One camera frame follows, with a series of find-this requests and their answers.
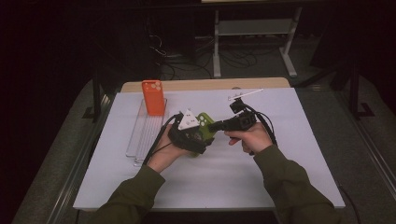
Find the person's left hand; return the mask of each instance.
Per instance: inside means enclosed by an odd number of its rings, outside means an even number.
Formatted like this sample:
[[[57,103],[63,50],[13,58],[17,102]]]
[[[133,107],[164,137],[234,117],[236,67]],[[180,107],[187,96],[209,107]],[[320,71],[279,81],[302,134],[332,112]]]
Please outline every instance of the person's left hand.
[[[163,137],[161,137],[157,147],[155,148],[148,166],[157,173],[162,172],[169,167],[177,158],[188,155],[190,152],[179,147],[175,147],[168,137],[169,129],[172,125],[166,127]]]

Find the white object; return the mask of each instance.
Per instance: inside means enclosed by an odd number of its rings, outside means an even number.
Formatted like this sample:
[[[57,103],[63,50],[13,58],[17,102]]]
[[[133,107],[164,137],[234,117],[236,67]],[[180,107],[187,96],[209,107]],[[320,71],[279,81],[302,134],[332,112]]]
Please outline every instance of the white object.
[[[236,99],[236,98],[241,98],[241,97],[244,97],[244,96],[248,96],[248,95],[250,95],[250,94],[254,94],[254,93],[259,92],[259,91],[264,91],[264,89],[259,89],[259,90],[257,90],[257,91],[250,91],[250,92],[248,92],[248,93],[242,93],[242,92],[241,92],[239,95],[235,95],[235,96],[233,96],[233,97],[228,97],[228,100],[231,101],[231,100],[234,100],[234,99]]]
[[[198,126],[199,126],[198,119],[192,114],[192,112],[189,109],[187,109],[186,113],[184,113],[183,119],[181,119],[177,128],[179,130],[186,130]]]

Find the person's right hand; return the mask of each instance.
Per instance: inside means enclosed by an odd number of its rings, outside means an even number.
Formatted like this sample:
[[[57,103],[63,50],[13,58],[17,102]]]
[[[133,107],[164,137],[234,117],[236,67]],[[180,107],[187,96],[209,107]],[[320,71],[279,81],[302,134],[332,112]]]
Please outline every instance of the person's right hand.
[[[261,123],[255,123],[247,131],[226,131],[224,134],[232,138],[229,142],[230,146],[242,140],[242,149],[246,153],[257,154],[273,144]]]

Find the table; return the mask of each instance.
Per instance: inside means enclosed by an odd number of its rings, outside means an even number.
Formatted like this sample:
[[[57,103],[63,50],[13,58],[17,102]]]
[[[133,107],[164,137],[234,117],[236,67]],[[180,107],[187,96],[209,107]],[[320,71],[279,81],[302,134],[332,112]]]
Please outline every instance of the table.
[[[126,83],[122,92],[116,96],[79,189],[75,208],[86,211],[97,209],[108,200],[121,181],[138,172],[139,168],[134,167],[133,159],[127,158],[125,151],[143,99],[139,84]],[[230,90],[235,86],[244,89]],[[344,207],[344,201],[323,159],[297,94],[293,88],[289,88],[286,79],[238,78],[163,82],[170,114],[190,108],[196,114],[206,112],[214,120],[233,116],[228,96],[262,87],[265,87],[264,91],[246,96],[244,102],[272,120],[282,152],[306,169],[313,186],[328,197],[335,207]],[[197,158],[180,158],[165,170],[162,175],[167,181],[158,192],[152,210],[274,209],[273,201],[263,188],[262,174],[252,157],[242,152],[240,146],[228,146],[228,141],[227,136],[216,133],[215,141],[203,155]]]

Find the orange box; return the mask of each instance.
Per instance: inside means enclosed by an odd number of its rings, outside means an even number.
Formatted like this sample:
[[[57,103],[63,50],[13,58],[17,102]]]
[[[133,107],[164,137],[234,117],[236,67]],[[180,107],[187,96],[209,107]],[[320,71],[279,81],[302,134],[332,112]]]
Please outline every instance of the orange box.
[[[163,84],[160,80],[143,80],[142,91],[145,97],[146,109],[151,116],[163,116],[165,102],[163,98]]]

